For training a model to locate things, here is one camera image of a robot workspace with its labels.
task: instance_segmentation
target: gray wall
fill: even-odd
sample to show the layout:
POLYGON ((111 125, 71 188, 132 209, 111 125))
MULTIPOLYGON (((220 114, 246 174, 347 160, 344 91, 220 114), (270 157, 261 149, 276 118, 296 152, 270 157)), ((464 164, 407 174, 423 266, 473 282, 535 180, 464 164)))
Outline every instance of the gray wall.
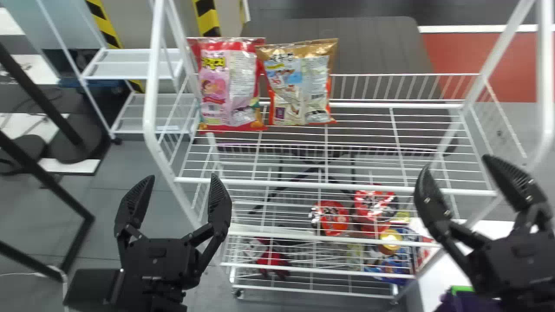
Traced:
MULTIPOLYGON (((3 0, 35 49, 60 49, 36 0, 3 0)), ((98 48, 100 44, 83 18, 93 22, 85 1, 43 0, 44 6, 69 48, 98 48)))
MULTIPOLYGON (((152 28, 152 10, 149 0, 111 0, 103 1, 115 32, 128 49, 148 48, 152 28)), ((193 4, 187 0, 174 0, 179 17, 187 36, 198 36, 193 4)), ((174 48, 175 42, 169 25, 165 25, 165 39, 168 47, 174 48)))
POLYGON ((214 0, 218 21, 220 22, 221 35, 224 37, 237 37, 243 25, 239 17, 239 1, 214 0))

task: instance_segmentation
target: red wall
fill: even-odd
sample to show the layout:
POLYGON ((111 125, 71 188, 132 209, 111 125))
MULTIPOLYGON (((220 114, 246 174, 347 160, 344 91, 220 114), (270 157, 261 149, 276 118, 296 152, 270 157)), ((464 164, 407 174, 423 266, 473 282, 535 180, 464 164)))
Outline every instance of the red wall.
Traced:
MULTIPOLYGON (((436 73, 477 73, 499 33, 422 34, 436 73)), ((500 102, 536 101, 536 33, 517 33, 490 83, 500 102)))

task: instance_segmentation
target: red snack bag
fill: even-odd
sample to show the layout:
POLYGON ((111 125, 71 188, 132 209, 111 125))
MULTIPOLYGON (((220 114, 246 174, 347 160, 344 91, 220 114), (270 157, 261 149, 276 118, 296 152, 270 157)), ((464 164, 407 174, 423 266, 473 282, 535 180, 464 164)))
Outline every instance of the red snack bag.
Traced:
POLYGON ((399 210, 398 197, 393 192, 358 190, 355 192, 356 220, 361 230, 377 235, 390 226, 391 219, 399 210))
POLYGON ((254 46, 264 38, 188 38, 199 68, 200 130, 265 130, 254 46))

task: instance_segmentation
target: nutrition label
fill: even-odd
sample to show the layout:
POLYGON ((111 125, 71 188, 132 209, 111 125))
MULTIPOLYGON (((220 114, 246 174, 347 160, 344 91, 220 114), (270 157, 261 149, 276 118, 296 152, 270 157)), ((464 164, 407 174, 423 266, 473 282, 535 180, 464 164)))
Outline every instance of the nutrition label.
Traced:
POLYGON ((304 59, 306 81, 310 83, 310 99, 318 99, 326 93, 327 62, 329 56, 308 57, 304 59))
POLYGON ((256 75, 253 75, 253 68, 256 66, 256 54, 244 51, 229 51, 229 76, 230 89, 229 97, 250 98, 253 93, 256 75))

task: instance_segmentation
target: green object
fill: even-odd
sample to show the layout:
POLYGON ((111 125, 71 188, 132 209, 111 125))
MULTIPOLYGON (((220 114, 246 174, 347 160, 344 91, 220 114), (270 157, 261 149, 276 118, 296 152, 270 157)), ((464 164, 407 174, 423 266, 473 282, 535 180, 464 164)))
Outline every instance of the green object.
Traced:
POLYGON ((474 288, 472 286, 451 286, 451 294, 453 296, 456 296, 459 291, 469 291, 473 293, 474 288))

